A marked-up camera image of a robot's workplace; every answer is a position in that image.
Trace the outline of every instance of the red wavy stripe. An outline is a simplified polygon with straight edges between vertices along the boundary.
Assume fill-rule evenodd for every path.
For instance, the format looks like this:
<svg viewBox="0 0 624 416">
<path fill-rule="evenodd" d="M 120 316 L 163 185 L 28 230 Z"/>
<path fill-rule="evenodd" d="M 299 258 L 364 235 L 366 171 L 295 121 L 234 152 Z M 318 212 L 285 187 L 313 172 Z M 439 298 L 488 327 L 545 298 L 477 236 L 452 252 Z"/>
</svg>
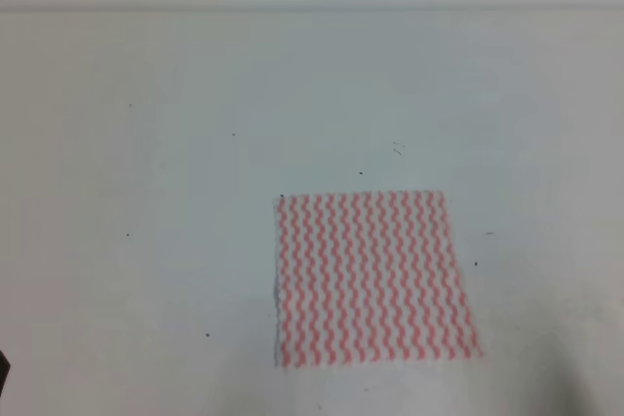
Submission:
<svg viewBox="0 0 624 416">
<path fill-rule="evenodd" d="M 357 205 L 359 198 L 360 196 L 358 194 L 353 194 L 353 198 L 351 199 L 351 208 L 354 211 L 353 222 L 356 225 L 355 235 L 356 235 L 356 238 L 358 238 L 358 240 L 362 238 L 362 225 L 358 221 L 358 218 L 360 217 L 360 209 L 358 208 L 358 205 Z M 351 254 L 351 245 L 352 243 L 349 240 L 349 243 L 347 244 L 347 254 L 349 255 L 349 263 L 347 265 L 347 269 L 351 275 L 350 280 L 349 280 L 349 287 L 351 288 L 351 292 L 353 295 L 351 296 L 350 305 L 354 312 L 353 320 L 351 321 L 351 323 L 353 323 L 353 327 L 355 328 L 355 334 L 356 334 L 353 344 L 355 346 L 355 349 L 360 354 L 360 361 L 364 361 L 364 358 L 366 356 L 364 353 L 364 348 L 362 348 L 362 338 L 364 334 L 359 325 L 361 312 L 360 312 L 360 307 L 357 304 L 358 288 L 355 286 L 356 278 L 355 278 L 355 271 L 353 270 L 353 264 L 355 263 L 355 258 Z"/>
<path fill-rule="evenodd" d="M 338 201 L 338 207 L 340 208 L 341 211 L 341 216 L 340 216 L 340 221 L 342 222 L 342 225 L 344 226 L 345 231 L 342 233 L 342 239 L 346 242 L 346 236 L 347 236 L 347 230 L 348 230 L 348 223 L 347 223 L 347 210 L 344 206 L 345 202 L 347 200 L 347 196 L 346 195 L 341 195 L 340 196 L 340 200 Z M 341 334 L 341 338 L 340 338 L 340 350 L 342 350 L 342 354 L 344 356 L 343 358 L 343 363 L 348 363 L 351 362 L 351 351 L 349 351 L 349 349 L 346 346 L 346 342 L 349 339 L 349 330 L 347 329 L 345 322 L 347 320 L 347 312 L 344 309 L 344 291 L 342 290 L 342 272 L 340 272 L 337 269 L 337 263 L 336 262 L 336 274 L 338 275 L 338 309 L 340 310 L 340 319 L 338 320 L 338 328 L 340 328 L 340 331 L 342 332 Z"/>
<path fill-rule="evenodd" d="M 413 234 L 414 224 L 413 224 L 413 219 L 411 218 L 411 207 L 408 204 L 409 197 L 410 197 L 410 194 L 408 194 L 408 192 L 403 193 L 402 205 L 406 209 L 404 220 L 408 224 L 408 230 L 407 230 L 408 237 L 409 237 L 408 252 L 411 255 L 411 268 L 416 274 L 416 278 L 414 279 L 414 285 L 416 287 L 416 290 L 420 294 L 418 297 L 418 306 L 422 310 L 424 310 L 426 307 L 423 301 L 424 289 L 422 288 L 422 285 L 420 284 L 420 279 L 422 278 L 422 272 L 420 271 L 420 268 L 418 266 L 418 262 L 419 262 L 418 254 L 416 253 L 414 249 L 416 246 L 416 238 L 414 237 L 414 234 Z M 418 341 L 420 339 L 420 327 L 416 324 L 416 321 L 415 321 L 416 309 L 413 307 L 413 304 L 411 304 L 411 289 L 409 287 L 406 288 L 406 302 L 408 303 L 408 307 L 409 307 L 408 323 L 413 330 L 413 333 L 411 335 L 411 343 L 418 350 L 418 358 L 425 359 L 425 350 L 422 348 L 422 346 L 420 345 Z"/>
<path fill-rule="evenodd" d="M 333 330 L 330 327 L 330 322 L 333 319 L 333 311 L 332 311 L 332 307 L 330 306 L 330 303 L 332 302 L 332 292 L 329 288 L 330 285 L 330 274 L 328 273 L 328 258 L 326 256 L 326 251 L 327 251 L 327 243 L 325 242 L 325 240 L 323 239 L 323 235 L 325 234 L 325 227 L 323 226 L 323 223 L 321 222 L 322 219 L 322 213 L 321 213 L 321 207 L 320 207 L 320 202 L 321 202 L 321 196 L 319 196 L 319 198 L 317 199 L 317 218 L 316 218 L 316 222 L 319 225 L 319 237 L 322 239 L 321 240 L 321 257 L 323 259 L 323 264 L 321 266 L 321 271 L 323 272 L 323 277 L 324 277 L 324 282 L 323 282 L 323 291 L 325 292 L 325 302 L 323 303 L 323 307 L 325 309 L 325 312 L 327 314 L 327 316 L 325 317 L 325 321 L 323 322 L 323 328 L 325 329 L 325 331 L 328 334 L 327 339 L 325 340 L 325 349 L 327 350 L 328 354 L 330 355 L 330 364 L 333 364 L 335 362 L 335 351 L 333 350 L 332 347 L 332 342 L 333 342 Z M 332 242 L 332 246 L 331 246 L 331 254 L 333 255 L 333 258 L 336 258 L 336 252 L 335 250 L 337 249 L 338 246 L 338 240 L 335 238 L 335 233 L 336 233 L 336 229 L 335 229 L 335 223 L 333 222 L 333 217 L 335 216 L 335 211 L 333 210 L 332 207 L 333 204 L 333 195 L 329 195 L 328 201 L 325 204 L 325 207 L 328 209 L 328 211 L 330 212 L 330 216 L 328 216 L 328 222 L 330 224 L 330 239 Z"/>
<path fill-rule="evenodd" d="M 450 240 L 449 220 L 447 217 L 447 209 L 445 207 L 445 196 L 442 194 L 440 195 L 440 199 L 438 200 L 438 209 L 440 210 L 440 220 L 442 221 L 442 234 L 447 241 L 447 256 L 449 258 L 452 268 L 452 259 L 454 258 L 454 254 L 452 252 L 452 243 Z M 457 306 L 455 306 L 454 302 L 452 301 L 452 289 L 450 288 L 448 283 L 448 275 L 443 276 L 442 283 L 447 290 L 447 305 L 450 307 L 451 310 L 450 323 L 457 331 L 457 345 L 464 352 L 464 356 L 470 356 L 470 349 L 464 343 L 464 330 L 461 326 L 459 326 L 459 323 L 457 322 L 457 316 L 459 315 L 459 312 L 457 311 Z"/>
<path fill-rule="evenodd" d="M 436 265 L 442 272 L 441 284 L 443 287 L 447 289 L 447 299 L 448 299 L 449 294 L 450 294 L 450 288 L 449 288 L 449 285 L 447 284 L 447 278 L 449 277 L 449 272 L 447 271 L 447 267 L 445 265 L 445 257 L 442 254 L 442 251 L 440 250 L 440 246 L 442 245 L 442 242 L 440 241 L 440 234 L 439 234 L 440 226 L 438 225 L 438 222 L 436 221 L 436 208 L 433 205 L 433 199 L 434 199 L 433 192 L 429 192 L 429 196 L 427 197 L 427 206 L 429 207 L 429 221 L 431 222 L 431 236 L 433 237 L 433 241 L 434 241 L 433 251 L 434 251 L 434 254 L 436 255 L 436 258 L 438 259 L 438 261 L 436 262 Z M 449 342 L 449 338 L 450 338 L 449 325 L 444 320 L 445 308 L 442 307 L 442 305 L 439 302 L 437 303 L 437 306 L 438 306 L 438 327 L 440 327 L 443 330 L 442 344 L 448 350 L 448 358 L 454 359 L 455 349 L 450 345 L 450 342 Z"/>
<path fill-rule="evenodd" d="M 444 197 L 444 194 L 442 195 L 442 204 L 444 206 L 446 206 L 446 200 Z M 444 211 L 444 215 L 445 215 L 445 220 L 447 221 L 447 229 L 449 231 L 449 223 L 447 220 L 447 211 Z M 461 305 L 461 307 L 464 308 L 464 311 L 466 311 L 466 314 L 464 316 L 464 320 L 466 322 L 466 325 L 468 326 L 468 328 L 470 329 L 470 341 L 472 342 L 472 346 L 475 350 L 477 350 L 477 355 L 478 356 L 482 356 L 484 354 L 483 350 L 481 349 L 481 346 L 479 345 L 479 339 L 477 336 L 477 328 L 473 325 L 472 323 L 472 313 L 470 311 L 470 306 L 468 305 L 468 300 L 466 298 L 466 292 L 464 291 L 463 285 L 461 284 L 461 279 L 459 276 L 459 268 L 457 267 L 457 260 L 455 259 L 455 252 L 452 249 L 452 243 L 450 242 L 450 234 L 448 234 L 448 247 L 447 247 L 447 251 L 449 252 L 451 258 L 450 258 L 450 263 L 452 266 L 452 269 L 455 273 L 455 287 L 457 287 L 457 289 L 460 291 L 459 292 L 459 304 Z M 466 358 L 470 358 L 471 356 L 471 352 L 470 349 L 466 346 L 464 348 L 464 356 Z"/>
<path fill-rule="evenodd" d="M 296 197 L 292 197 L 291 199 L 291 212 L 292 212 L 292 220 L 291 226 L 293 230 L 293 241 L 294 241 L 294 251 L 292 256 L 294 257 L 294 277 L 295 283 L 294 288 L 296 289 L 297 299 L 295 308 L 297 313 L 299 314 L 299 320 L 296 321 L 296 333 L 297 339 L 294 343 L 294 350 L 297 353 L 298 359 L 295 363 L 295 366 L 300 367 L 304 365 L 306 362 L 305 353 L 301 350 L 301 346 L 303 345 L 303 340 L 305 339 L 305 331 L 303 331 L 303 321 L 305 320 L 305 311 L 301 305 L 303 304 L 303 288 L 301 287 L 301 283 L 303 283 L 303 277 L 301 276 L 301 257 L 299 253 L 301 251 L 301 243 L 299 242 L 299 226 L 297 225 L 297 220 L 299 218 L 296 212 Z"/>
<path fill-rule="evenodd" d="M 392 222 L 394 223 L 393 234 L 394 234 L 395 239 L 397 240 L 397 251 L 399 252 L 399 256 L 401 257 L 401 260 L 399 260 L 399 270 L 401 270 L 400 283 L 401 283 L 402 290 L 405 291 L 408 286 L 408 271 L 406 270 L 406 262 L 408 260 L 406 259 L 406 255 L 403 253 L 403 236 L 401 236 L 401 233 L 399 232 L 399 220 L 398 220 L 399 209 L 397 207 L 397 193 L 394 191 L 390 192 L 390 208 L 392 209 L 391 219 L 392 219 Z M 402 313 L 401 313 L 401 308 L 397 304 L 398 295 L 399 295 L 399 291 L 397 290 L 396 287 L 393 287 L 391 304 L 394 306 L 394 309 L 395 309 L 394 324 L 399 330 L 397 343 L 399 344 L 399 348 L 403 350 L 404 359 L 408 359 L 410 357 L 410 348 L 406 346 L 406 342 L 405 342 L 406 329 L 401 324 Z"/>
<path fill-rule="evenodd" d="M 431 261 L 432 261 L 431 254 L 429 253 L 429 250 L 427 249 L 427 247 L 429 246 L 429 241 L 427 241 L 427 237 L 425 236 L 425 221 L 424 219 L 422 219 L 424 208 L 422 207 L 422 204 L 421 204 L 421 196 L 422 194 L 420 192 L 416 193 L 416 208 L 418 209 L 418 214 L 416 215 L 416 219 L 418 220 L 418 223 L 420 226 L 418 229 L 418 236 L 420 237 L 420 239 L 422 239 L 422 252 L 425 255 L 425 270 L 427 271 L 427 274 L 428 274 L 427 285 L 433 290 L 433 295 L 434 295 L 433 302 L 435 305 L 436 296 L 440 294 L 440 291 L 438 290 L 438 287 L 433 282 L 434 271 L 431 269 Z M 436 336 L 436 328 L 431 324 L 431 322 L 429 322 L 430 317 L 431 317 L 431 310 L 429 309 L 429 306 L 427 306 L 425 303 L 425 311 L 423 314 L 422 321 L 424 322 L 425 326 L 429 330 L 429 334 L 427 336 L 427 344 L 433 350 L 434 358 L 438 359 L 440 357 L 441 352 L 440 352 L 440 348 L 438 348 L 438 346 L 436 346 L 434 342 L 434 338 Z"/>
<path fill-rule="evenodd" d="M 291 353 L 288 351 L 288 346 L 291 343 L 291 331 L 290 331 L 290 323 L 291 323 L 291 311 L 289 309 L 289 304 L 291 303 L 291 290 L 289 289 L 289 282 L 291 278 L 289 276 L 289 242 L 288 242 L 288 228 L 286 227 L 286 212 L 284 211 L 284 207 L 286 205 L 286 201 L 284 199 L 280 199 L 279 204 L 277 205 L 277 212 L 280 215 L 280 260 L 282 261 L 282 265 L 280 271 L 282 273 L 282 284 L 280 288 L 284 291 L 285 298 L 282 301 L 282 311 L 284 311 L 285 318 L 282 321 L 282 331 L 284 332 L 284 340 L 282 340 L 281 350 L 282 350 L 282 366 L 288 367 L 291 363 Z"/>
<path fill-rule="evenodd" d="M 374 284 L 375 290 L 380 291 L 379 282 L 381 281 L 381 272 L 379 271 L 379 262 L 381 262 L 381 259 L 379 258 L 379 254 L 377 253 L 377 239 L 375 238 L 375 235 L 374 235 L 374 221 L 372 220 L 372 204 L 371 204 L 370 192 L 367 192 L 366 194 L 364 194 L 364 207 L 367 211 L 366 221 L 369 224 L 369 232 L 368 232 L 369 239 L 372 241 L 372 246 L 370 248 L 370 251 L 372 252 L 372 256 L 374 257 L 374 260 L 372 262 L 372 268 L 374 269 L 374 272 L 375 272 L 375 279 L 373 281 L 373 284 Z M 365 291 L 367 292 L 365 303 L 367 304 L 367 308 L 369 311 L 369 313 L 367 314 L 367 327 L 370 330 L 369 347 L 374 349 L 374 355 L 372 357 L 372 360 L 379 360 L 381 358 L 381 350 L 379 349 L 379 347 L 377 346 L 375 342 L 375 339 L 377 337 L 377 328 L 372 323 L 372 317 L 374 316 L 374 309 L 372 308 L 371 302 L 369 301 L 371 297 L 371 291 L 368 288 L 366 288 Z"/>
<path fill-rule="evenodd" d="M 319 293 L 316 290 L 316 275 L 314 275 L 314 255 L 312 255 L 312 249 L 314 248 L 314 244 L 310 239 L 310 235 L 312 234 L 312 225 L 310 224 L 310 218 L 312 217 L 312 213 L 310 212 L 310 198 L 306 195 L 303 197 L 303 227 L 305 228 L 305 234 L 303 235 L 303 239 L 305 240 L 306 249 L 305 249 L 305 258 L 307 260 L 307 268 L 306 273 L 310 278 L 308 282 L 308 287 L 312 292 L 312 300 L 310 301 L 310 310 L 312 311 L 312 320 L 310 320 L 310 331 L 312 332 L 312 340 L 310 341 L 310 349 L 312 350 L 312 354 L 314 355 L 314 363 L 319 365 L 321 363 L 321 353 L 318 349 L 319 339 L 321 338 L 321 334 L 319 330 L 316 329 L 316 321 L 319 319 L 319 311 L 316 310 L 316 303 L 319 300 Z"/>
<path fill-rule="evenodd" d="M 390 239 L 388 238 L 388 224 L 385 222 L 385 215 L 386 215 L 386 210 L 383 207 L 383 205 L 381 204 L 381 201 L 383 200 L 383 193 L 379 192 L 379 197 L 377 197 L 377 208 L 379 208 L 379 222 L 381 223 L 381 237 L 383 238 L 383 242 L 384 242 L 384 247 L 383 247 L 383 251 L 384 253 L 388 256 L 388 261 L 386 262 L 386 267 L 388 267 L 388 269 L 390 269 L 391 266 L 391 258 L 392 258 L 392 254 L 390 253 L 388 247 L 390 246 Z M 390 276 L 390 280 L 388 280 L 388 286 L 390 288 L 392 288 L 392 275 Z M 379 305 L 381 306 L 381 326 L 383 327 L 383 345 L 386 347 L 386 349 L 388 350 L 388 353 L 390 354 L 390 359 L 394 359 L 395 357 L 395 351 L 394 348 L 390 345 L 390 327 L 388 326 L 388 309 L 386 308 L 385 304 L 383 304 L 383 298 L 384 298 L 384 293 L 383 293 L 383 289 L 381 289 L 379 291 L 379 296 L 380 296 L 380 301 L 379 301 Z"/>
</svg>

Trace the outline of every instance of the wavy striped cloth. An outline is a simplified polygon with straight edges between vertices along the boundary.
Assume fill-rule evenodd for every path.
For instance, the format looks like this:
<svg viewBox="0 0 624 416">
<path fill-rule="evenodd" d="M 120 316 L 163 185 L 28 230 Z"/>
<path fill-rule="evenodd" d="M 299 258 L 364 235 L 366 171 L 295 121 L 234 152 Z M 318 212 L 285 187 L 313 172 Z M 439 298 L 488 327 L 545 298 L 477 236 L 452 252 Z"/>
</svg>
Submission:
<svg viewBox="0 0 624 416">
<path fill-rule="evenodd" d="M 442 192 L 280 197 L 283 367 L 482 354 Z"/>
</svg>

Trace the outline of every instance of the red and white cloth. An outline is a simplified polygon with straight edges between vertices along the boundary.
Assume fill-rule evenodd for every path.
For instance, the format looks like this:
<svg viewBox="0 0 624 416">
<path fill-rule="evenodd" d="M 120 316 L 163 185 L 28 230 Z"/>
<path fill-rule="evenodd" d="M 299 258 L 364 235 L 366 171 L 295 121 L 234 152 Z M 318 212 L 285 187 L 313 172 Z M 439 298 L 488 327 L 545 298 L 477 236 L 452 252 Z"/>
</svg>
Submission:
<svg viewBox="0 0 624 416">
<path fill-rule="evenodd" d="M 482 354 L 442 192 L 281 197 L 283 367 Z"/>
</svg>

